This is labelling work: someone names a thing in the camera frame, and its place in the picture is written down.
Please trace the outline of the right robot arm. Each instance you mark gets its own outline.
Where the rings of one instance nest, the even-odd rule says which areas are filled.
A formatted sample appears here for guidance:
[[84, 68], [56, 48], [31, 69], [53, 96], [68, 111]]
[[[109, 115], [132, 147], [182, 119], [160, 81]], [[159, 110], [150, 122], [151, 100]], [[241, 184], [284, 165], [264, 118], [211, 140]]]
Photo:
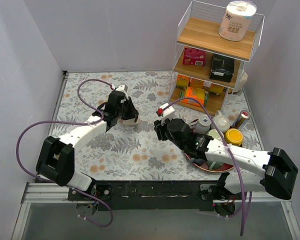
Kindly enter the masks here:
[[153, 124], [160, 141], [171, 141], [193, 159], [221, 162], [248, 171], [248, 176], [242, 179], [222, 176], [216, 186], [220, 198], [227, 199], [242, 189], [267, 192], [282, 200], [292, 198], [299, 170], [283, 149], [258, 151], [225, 145], [211, 136], [193, 132], [180, 118], [156, 120]]

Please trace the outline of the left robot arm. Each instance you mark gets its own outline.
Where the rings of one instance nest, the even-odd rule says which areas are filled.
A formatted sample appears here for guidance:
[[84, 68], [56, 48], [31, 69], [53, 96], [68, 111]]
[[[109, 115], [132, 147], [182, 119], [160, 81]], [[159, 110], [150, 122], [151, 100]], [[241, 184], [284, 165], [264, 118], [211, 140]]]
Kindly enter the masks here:
[[130, 124], [136, 124], [139, 120], [139, 112], [124, 88], [113, 90], [107, 102], [97, 109], [101, 112], [94, 112], [84, 125], [57, 138], [47, 137], [43, 142], [35, 168], [38, 174], [61, 187], [79, 189], [79, 194], [85, 200], [93, 199], [97, 191], [92, 184], [92, 177], [75, 171], [76, 153], [95, 137], [114, 127], [118, 120]]

